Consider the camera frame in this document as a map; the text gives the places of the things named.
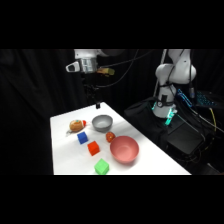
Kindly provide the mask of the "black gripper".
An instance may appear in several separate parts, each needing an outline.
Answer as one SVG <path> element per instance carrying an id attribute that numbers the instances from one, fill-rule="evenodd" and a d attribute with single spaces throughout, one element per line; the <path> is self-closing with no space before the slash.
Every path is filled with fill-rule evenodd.
<path id="1" fill-rule="evenodd" d="M 83 75 L 83 86 L 89 104 L 96 104 L 96 109 L 101 108 L 99 88 L 96 85 L 96 77 L 93 73 Z"/>

